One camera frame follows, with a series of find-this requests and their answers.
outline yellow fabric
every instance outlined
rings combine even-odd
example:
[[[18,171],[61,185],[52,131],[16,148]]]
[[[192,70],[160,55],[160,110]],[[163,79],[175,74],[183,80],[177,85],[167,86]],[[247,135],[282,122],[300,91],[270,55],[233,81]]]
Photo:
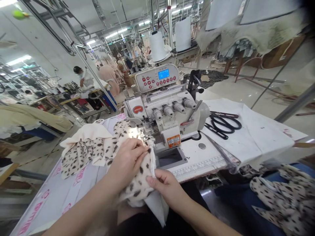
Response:
[[[2,128],[24,126],[26,130],[29,130],[27,127],[38,125],[38,120],[62,132],[67,132],[72,127],[72,123],[65,117],[55,116],[37,108],[22,104],[0,106],[0,125]]]

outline blue digital display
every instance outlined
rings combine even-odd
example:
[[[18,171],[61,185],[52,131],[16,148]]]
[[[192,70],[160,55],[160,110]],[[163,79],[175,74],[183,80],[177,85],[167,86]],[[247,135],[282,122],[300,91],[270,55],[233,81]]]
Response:
[[[160,72],[158,73],[158,78],[159,78],[159,79],[165,79],[166,77],[170,77],[170,72],[169,72],[168,69],[163,70],[163,71],[160,71]]]

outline white wall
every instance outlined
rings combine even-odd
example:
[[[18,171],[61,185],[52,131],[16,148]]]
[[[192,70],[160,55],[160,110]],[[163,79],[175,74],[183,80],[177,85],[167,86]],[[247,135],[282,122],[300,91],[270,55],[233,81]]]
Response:
[[[30,13],[22,4],[20,4],[20,6],[25,12]],[[57,74],[61,78],[59,81],[60,85],[71,81],[78,81],[77,75],[73,72],[73,67],[85,67],[80,57],[78,55],[70,56],[35,17],[31,16],[21,21],[13,18],[12,11],[15,9],[13,5],[0,9],[0,32],[7,33],[3,40],[16,42],[18,46],[27,54],[31,55],[36,63],[50,76],[53,77]],[[71,47],[55,22],[52,19],[48,22],[59,37]],[[95,64],[88,55],[87,61],[94,72],[97,72]]]

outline ruler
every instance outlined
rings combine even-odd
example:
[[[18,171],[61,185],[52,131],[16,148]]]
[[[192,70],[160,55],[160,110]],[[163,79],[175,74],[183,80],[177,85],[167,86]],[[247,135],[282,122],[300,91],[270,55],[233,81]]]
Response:
[[[232,162],[238,162],[238,159],[233,155],[229,154],[228,157]],[[185,165],[182,168],[176,168],[175,170],[170,170],[172,174],[176,177],[179,182],[192,179],[198,175],[203,175],[205,173],[218,170],[225,167],[227,164],[221,155],[212,156],[208,159],[201,160],[199,162],[194,162],[190,165]]]

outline hand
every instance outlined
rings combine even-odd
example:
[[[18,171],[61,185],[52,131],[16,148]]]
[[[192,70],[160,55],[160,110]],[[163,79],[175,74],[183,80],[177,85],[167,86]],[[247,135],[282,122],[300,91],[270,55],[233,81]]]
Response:
[[[111,182],[112,190],[118,194],[139,172],[140,165],[150,147],[144,147],[141,140],[128,138],[123,142],[105,177]]]
[[[183,190],[175,176],[168,170],[156,169],[155,176],[157,179],[151,176],[147,177],[148,184],[163,195],[170,208],[179,212],[181,208],[185,207],[190,197]]]

